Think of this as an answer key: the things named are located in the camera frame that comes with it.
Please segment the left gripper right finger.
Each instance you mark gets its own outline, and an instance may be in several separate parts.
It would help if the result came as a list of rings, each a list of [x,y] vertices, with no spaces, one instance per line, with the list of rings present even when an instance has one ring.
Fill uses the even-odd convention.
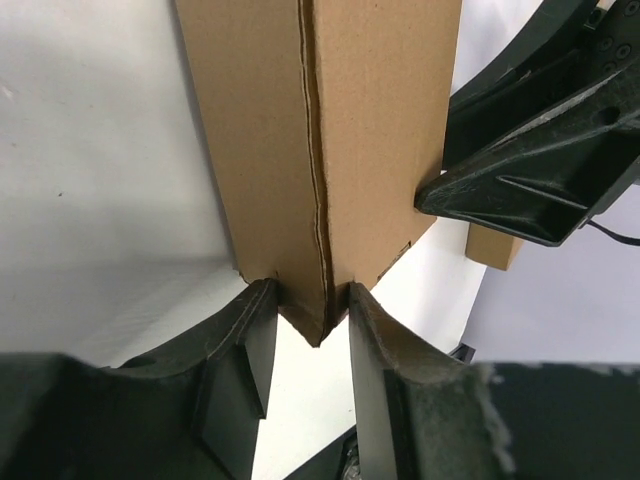
[[[635,479],[639,369],[464,363],[349,287],[365,479]]]

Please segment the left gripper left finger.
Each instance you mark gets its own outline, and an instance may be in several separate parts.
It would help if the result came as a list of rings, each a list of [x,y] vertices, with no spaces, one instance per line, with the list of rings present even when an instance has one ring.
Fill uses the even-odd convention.
[[[3,354],[2,477],[250,478],[277,316],[277,285],[263,279],[118,368]]]

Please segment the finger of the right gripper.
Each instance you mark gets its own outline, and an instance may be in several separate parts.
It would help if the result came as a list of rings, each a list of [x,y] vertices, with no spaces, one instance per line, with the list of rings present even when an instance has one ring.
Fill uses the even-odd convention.
[[[444,169],[539,112],[571,63],[595,1],[544,1],[515,38],[450,100]]]
[[[558,246],[639,177],[639,67],[628,64],[421,187],[415,208]]]

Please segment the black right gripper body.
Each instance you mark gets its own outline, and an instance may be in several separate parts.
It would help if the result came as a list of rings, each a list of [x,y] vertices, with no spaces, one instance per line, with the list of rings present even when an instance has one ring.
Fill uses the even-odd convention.
[[[639,3],[544,1],[521,33],[515,108],[536,115],[639,56]]]

